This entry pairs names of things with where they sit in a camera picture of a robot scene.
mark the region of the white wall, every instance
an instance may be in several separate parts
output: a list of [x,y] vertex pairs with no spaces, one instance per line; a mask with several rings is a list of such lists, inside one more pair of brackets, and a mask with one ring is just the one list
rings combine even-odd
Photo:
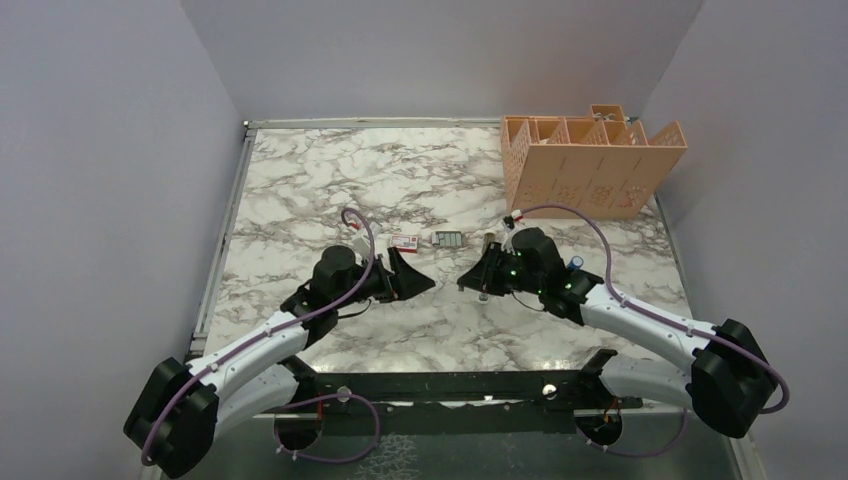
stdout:
[[702,0],[183,0],[242,116],[638,114]]
[[848,4],[707,0],[651,96],[689,152],[660,191],[693,311],[748,324],[792,387],[770,478],[845,478]]
[[0,477],[129,479],[243,133],[176,0],[0,5]]

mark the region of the marble tabletop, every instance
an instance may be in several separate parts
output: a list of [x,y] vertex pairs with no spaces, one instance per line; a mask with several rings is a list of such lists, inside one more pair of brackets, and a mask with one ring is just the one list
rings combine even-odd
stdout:
[[[407,302],[375,303],[340,321],[300,357],[318,371],[470,371],[580,368],[600,348],[657,358],[630,342],[521,306],[511,297],[481,304],[456,279],[480,258],[486,232],[500,235],[506,210],[497,128],[260,130],[247,171],[206,352],[267,319],[309,279],[324,248],[350,245],[339,224],[346,205],[391,233],[421,235],[410,265],[436,287]],[[599,239],[577,220],[530,220],[602,273]],[[656,204],[638,218],[599,222],[613,248],[622,290],[690,316]],[[430,233],[458,230],[466,246],[437,249]],[[519,296],[530,306],[536,299]],[[347,307],[344,312],[362,308]]]

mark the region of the silver bolt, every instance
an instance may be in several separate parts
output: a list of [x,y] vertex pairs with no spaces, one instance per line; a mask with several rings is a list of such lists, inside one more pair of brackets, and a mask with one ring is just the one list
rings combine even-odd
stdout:
[[556,397],[556,386],[551,385],[550,383],[542,387],[542,395],[545,396],[548,400],[553,400]]
[[[350,395],[351,391],[347,387],[339,387],[339,389],[336,390],[336,393],[338,393],[339,395]],[[339,397],[339,401],[342,403],[347,403],[348,401],[350,401],[350,397]]]

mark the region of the metal frame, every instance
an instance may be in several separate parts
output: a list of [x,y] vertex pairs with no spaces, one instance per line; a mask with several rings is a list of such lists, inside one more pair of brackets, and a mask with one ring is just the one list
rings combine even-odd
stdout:
[[[226,262],[227,252],[229,250],[229,239],[233,232],[235,218],[238,213],[238,206],[241,201],[241,194],[244,188],[244,182],[247,176],[247,169],[250,164],[250,158],[253,152],[253,146],[256,140],[257,130],[262,129],[294,129],[294,128],[415,128],[415,127],[430,127],[430,128],[447,128],[447,127],[498,127],[500,118],[387,118],[387,117],[360,117],[360,118],[319,118],[319,119],[293,119],[293,120],[257,120],[245,122],[247,132],[242,145],[241,156],[239,158],[238,170],[235,181],[230,193],[230,200],[227,203],[227,215],[221,226],[219,233],[218,245],[220,250],[216,252],[210,268],[209,277],[207,279],[206,288],[203,293],[203,300],[200,304],[200,310],[197,317],[197,326],[195,335],[192,338],[192,345],[189,354],[193,352],[203,353],[206,343],[206,335],[209,331],[210,315],[214,309],[217,300],[217,294],[220,287],[221,275],[223,273]],[[671,237],[666,216],[662,208],[662,204],[657,195],[655,195],[660,218],[666,230],[666,235],[669,239],[669,245],[672,249],[677,271],[681,278],[684,293],[689,297],[686,281],[683,276],[683,271],[680,265],[677,249],[674,245],[674,240]],[[648,404],[646,408],[639,410],[628,411],[628,415],[662,413],[665,407]],[[575,415],[585,413],[583,411],[575,411]],[[731,439],[730,445],[733,454],[736,457],[739,470],[742,477],[746,480],[765,480],[765,470],[759,455],[757,454],[756,446],[750,434],[742,439]],[[141,472],[141,480],[158,480],[164,478],[159,468],[146,467]]]

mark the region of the gray marble vein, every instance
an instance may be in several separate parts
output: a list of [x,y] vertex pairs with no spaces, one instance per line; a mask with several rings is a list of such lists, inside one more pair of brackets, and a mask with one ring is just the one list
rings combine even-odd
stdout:
[[[351,205],[392,233],[421,236],[407,261],[437,282],[408,302],[375,304],[343,320],[301,354],[318,371],[468,371],[579,368],[599,348],[656,358],[612,334],[522,307],[511,297],[477,301],[456,279],[500,236],[506,204],[494,128],[370,128],[259,131],[224,267],[206,351],[264,321],[327,246],[349,244],[338,223]],[[599,239],[577,220],[530,220],[602,273]],[[614,281],[636,297],[690,315],[656,205],[638,218],[600,223],[614,253]],[[430,234],[458,230],[466,246],[437,249]],[[522,300],[538,306],[530,295]],[[350,311],[361,308],[348,307]]]

